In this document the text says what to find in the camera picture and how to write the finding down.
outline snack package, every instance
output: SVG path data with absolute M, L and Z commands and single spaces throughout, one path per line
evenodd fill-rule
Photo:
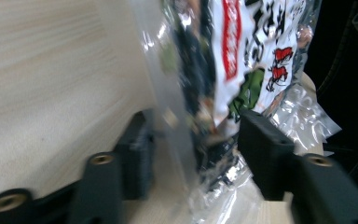
M 243 202 L 252 204 L 243 216 L 257 214 L 262 199 L 236 149 L 240 111 L 262 113 L 302 74 L 319 0 L 160 0 L 160 18 L 139 4 L 132 1 L 193 221 L 235 223 L 230 208 Z M 186 160 L 194 154 L 196 166 Z M 194 171 L 199 185 L 187 183 Z M 215 211 L 224 215 L 206 221 Z

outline clear plastic packaging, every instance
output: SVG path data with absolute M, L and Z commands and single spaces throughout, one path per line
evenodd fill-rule
M 341 130 L 298 83 L 278 95 L 263 115 L 295 142 L 297 154 L 325 143 Z
M 194 223 L 257 222 L 239 111 L 263 112 L 302 69 L 317 1 L 159 0 L 159 13 L 157 0 L 131 2 Z
M 296 30 L 297 51 L 293 61 L 293 80 L 300 83 L 308 59 L 308 49 L 319 18 L 322 0 L 307 0 Z

